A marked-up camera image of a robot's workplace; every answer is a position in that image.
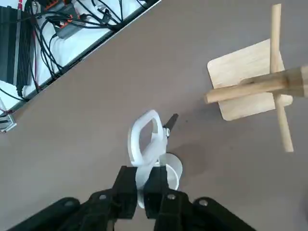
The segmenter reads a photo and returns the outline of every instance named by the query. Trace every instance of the electronic device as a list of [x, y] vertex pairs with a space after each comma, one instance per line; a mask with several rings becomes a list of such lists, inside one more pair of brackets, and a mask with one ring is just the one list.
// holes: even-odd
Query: electronic device
[[[69, 15], [72, 19], [80, 19], [80, 15], [74, 8], [72, 0], [38, 0], [39, 4], [42, 6], [42, 12], [44, 11], [57, 11], [63, 13], [64, 15]], [[49, 15], [48, 21], [53, 24], [54, 30], [57, 36], [62, 39], [66, 39], [80, 29], [85, 24], [84, 22], [73, 21], [71, 19], [59, 19], [60, 14], [55, 14], [52, 18], [52, 13]]]
[[34, 53], [33, 29], [21, 9], [0, 6], [0, 80], [22, 89], [31, 82]]

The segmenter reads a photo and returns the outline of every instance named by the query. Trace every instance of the scissor handle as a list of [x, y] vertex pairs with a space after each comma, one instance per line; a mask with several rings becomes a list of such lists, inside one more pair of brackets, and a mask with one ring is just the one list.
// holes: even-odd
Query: scissor handle
[[[151, 142], [144, 149], [143, 155], [139, 145], [140, 132], [150, 121], [153, 123]], [[156, 145], [161, 143], [163, 137], [162, 122], [155, 110], [148, 111], [138, 118], [128, 133], [128, 154], [132, 165], [135, 167], [143, 165], [150, 158], [148, 155], [155, 151]]]

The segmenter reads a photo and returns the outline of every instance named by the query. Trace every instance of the black cable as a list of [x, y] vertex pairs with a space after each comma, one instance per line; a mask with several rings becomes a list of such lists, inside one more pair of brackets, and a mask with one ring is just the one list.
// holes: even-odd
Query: black cable
[[[95, 5], [95, 3], [94, 3], [94, 0], [91, 0], [91, 2], [92, 2], [92, 5], [93, 5], [94, 7], [96, 7], [96, 5]], [[97, 9], [97, 11], [100, 12], [100, 13], [102, 13], [103, 15], [107, 15], [112, 21], [114, 21], [115, 24], [119, 24], [119, 22], [118, 22], [116, 19], [114, 19], [114, 18], [111, 16], [111, 14], [106, 14], [104, 11], [99, 10], [99, 9]]]
[[[27, 4], [28, 2], [29, 2], [29, 1], [27, 1], [26, 4], [25, 4], [25, 10], [26, 10], [29, 14], [33, 15], [33, 8], [32, 8], [32, 5], [28, 5], [28, 4]], [[48, 68], [48, 70], [49, 70], [49, 72], [50, 72], [50, 74], [51, 74], [52, 79], [54, 79], [55, 72], [54, 72], [53, 66], [50, 67], [46, 55], [50, 58], [50, 61], [51, 61], [51, 62], [52, 62], [53, 60], [52, 60], [52, 58], [50, 57], [50, 55], [48, 55], [48, 53], [47, 53], [47, 51], [46, 51], [46, 49], [45, 49], [45, 47], [44, 47], [44, 44], [43, 44], [43, 42], [42, 42], [42, 39], [40, 39], [40, 36], [39, 36], [39, 34], [38, 34], [38, 32], [37, 32], [37, 31], [39, 31], [39, 32], [41, 33], [41, 29], [40, 29], [40, 27], [38, 26], [36, 20], [31, 20], [30, 22], [31, 22], [32, 26], [35, 28], [35, 29], [34, 29], [34, 32], [35, 32], [36, 37], [38, 38], [38, 42], [39, 42], [39, 45], [40, 45], [40, 47], [41, 47], [41, 57], [42, 57], [42, 61], [43, 61], [43, 63], [47, 66], [47, 68]]]
[[139, 1], [139, 0], [136, 0], [137, 1], [137, 3], [139, 3], [139, 5], [142, 7], [142, 8], [144, 8], [145, 10], [147, 10], [147, 8]]
[[102, 20], [96, 16], [95, 14], [93, 14], [93, 12], [91, 12], [81, 1], [76, 0], [87, 12], [89, 12], [93, 18], [95, 18], [98, 22], [101, 22]]
[[37, 91], [37, 93], [39, 93], [39, 87], [37, 85], [37, 82], [35, 81], [35, 77], [34, 77], [33, 70], [32, 70], [33, 65], [31, 63], [30, 57], [31, 57], [31, 55], [30, 55], [30, 50], [29, 50], [28, 51], [28, 58], [27, 59], [28, 59], [28, 63], [29, 63], [30, 71], [31, 71], [32, 80], [34, 82], [35, 90]]
[[54, 33], [53, 36], [51, 37], [51, 39], [49, 40], [49, 45], [48, 45], [49, 50], [51, 50], [51, 49], [50, 49], [51, 41], [52, 41], [55, 37], [57, 37], [57, 33]]
[[[44, 27], [45, 27], [45, 25], [48, 23], [48, 21], [46, 20], [43, 24], [42, 24], [42, 27], [39, 29], [39, 31], [40, 31], [40, 39], [43, 41], [43, 49], [44, 50], [46, 50], [45, 49], [45, 47], [47, 47], [47, 49], [48, 49], [48, 44], [47, 44], [47, 42], [46, 42], [46, 40], [45, 40], [45, 38], [44, 38], [44, 36], [43, 36], [43, 29], [44, 29]], [[58, 67], [58, 69], [59, 69], [59, 72], [61, 72], [61, 70], [63, 69], [63, 67], [61, 66], [61, 65], [59, 65], [57, 62], [56, 62], [56, 59], [54, 58], [54, 56], [53, 56], [53, 54], [52, 54], [52, 52], [50, 51], [50, 50], [48, 50], [48, 52], [49, 52], [49, 54], [48, 53], [46, 53], [46, 55], [50, 58], [50, 61], [51, 62], [53, 62], [54, 64], [56, 64], [56, 66]]]
[[113, 13], [115, 15], [115, 17], [120, 21], [123, 22], [119, 16], [117, 16], [117, 14], [106, 4], [104, 3], [102, 0], [97, 0], [99, 1], [101, 4], [103, 4], [105, 7], [107, 7], [108, 10], [110, 10], [111, 13]]
[[0, 88], [0, 91], [2, 91], [4, 94], [6, 94], [6, 95], [8, 95], [8, 96], [10, 96], [10, 97], [12, 97], [12, 98], [14, 98], [14, 99], [16, 99], [16, 100], [26, 102], [26, 101], [25, 101], [25, 100], [23, 100], [23, 99], [18, 99], [17, 97], [15, 97], [15, 96], [13, 96], [13, 95], [11, 95], [11, 94], [7, 93], [6, 91], [2, 90], [1, 88]]
[[122, 22], [123, 22], [123, 5], [122, 5], [122, 3], [123, 3], [122, 0], [119, 0], [121, 19], [122, 19]]
[[18, 85], [18, 86], [16, 86], [17, 95], [18, 95], [20, 98], [22, 98], [23, 101], [28, 102], [29, 99], [27, 99], [27, 98], [25, 98], [25, 97], [23, 96], [23, 88], [24, 88], [24, 85]]

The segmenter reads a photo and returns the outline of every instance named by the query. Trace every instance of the cable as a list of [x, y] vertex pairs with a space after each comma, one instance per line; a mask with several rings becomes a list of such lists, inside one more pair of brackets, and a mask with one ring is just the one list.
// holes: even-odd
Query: cable
[[32, 33], [33, 42], [34, 42], [34, 80], [38, 85], [38, 55], [37, 55], [37, 46], [35, 42], [35, 32]]
[[136, 0], [137, 1], [137, 3], [139, 3], [139, 5], [142, 7], [142, 8], [144, 8], [145, 10], [147, 10], [148, 8], [146, 8], [139, 0]]
[[121, 19], [122, 19], [122, 22], [123, 22], [124, 20], [123, 20], [123, 4], [122, 3], [123, 3], [122, 0], [119, 0]]
[[20, 98], [22, 98], [23, 101], [28, 102], [29, 99], [27, 99], [27, 98], [25, 98], [25, 97], [23, 96], [23, 88], [24, 88], [23, 85], [17, 85], [17, 86], [16, 86], [17, 95], [18, 95]]
[[51, 50], [51, 49], [50, 49], [51, 41], [52, 41], [55, 37], [57, 37], [57, 33], [54, 33], [53, 36], [51, 37], [51, 39], [49, 40], [49, 45], [48, 45], [49, 50]]
[[97, 1], [99, 1], [99, 2], [100, 2], [101, 4], [103, 4], [105, 7], [107, 7], [107, 9], [110, 10], [110, 12], [113, 13], [113, 14], [115, 15], [115, 17], [117, 17], [117, 19], [118, 19], [120, 22], [123, 23], [123, 21], [120, 19], [120, 17], [117, 16], [117, 14], [116, 14], [106, 3], [104, 3], [102, 0], [97, 0]]
[[101, 22], [101, 21], [102, 21], [98, 16], [96, 16], [95, 14], [93, 14], [93, 12], [91, 12], [81, 1], [77, 0], [77, 2], [78, 2], [86, 11], [88, 11], [88, 12], [92, 15], [92, 17], [95, 18], [98, 22]]
[[[92, 2], [92, 5], [93, 5], [94, 7], [96, 7], [96, 5], [95, 5], [95, 3], [94, 3], [94, 0], [91, 0], [91, 2]], [[100, 13], [102, 13], [103, 15], [107, 15], [115, 24], [119, 24], [119, 22], [118, 22], [116, 19], [114, 19], [114, 18], [111, 16], [111, 14], [106, 14], [104, 11], [100, 10], [99, 8], [97, 8], [97, 11], [100, 12]]]
[[14, 99], [16, 99], [16, 100], [26, 102], [24, 99], [18, 99], [17, 97], [15, 97], [15, 96], [13, 96], [13, 95], [7, 93], [6, 91], [2, 90], [1, 88], [0, 88], [0, 91], [2, 91], [4, 94], [6, 94], [6, 95], [8, 95], [8, 96], [10, 96], [10, 97], [12, 97], [12, 98], [14, 98]]

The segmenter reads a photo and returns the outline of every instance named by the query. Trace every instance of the wooden plank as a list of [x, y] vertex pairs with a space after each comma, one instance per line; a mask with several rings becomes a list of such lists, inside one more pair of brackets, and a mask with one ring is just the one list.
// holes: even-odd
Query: wooden plank
[[[242, 80], [265, 75], [270, 71], [270, 39], [211, 60], [207, 64], [213, 88], [239, 84]], [[284, 70], [279, 53], [279, 71]], [[290, 105], [292, 96], [283, 95], [284, 106]], [[222, 117], [231, 121], [275, 109], [271, 93], [260, 93], [219, 102]]]

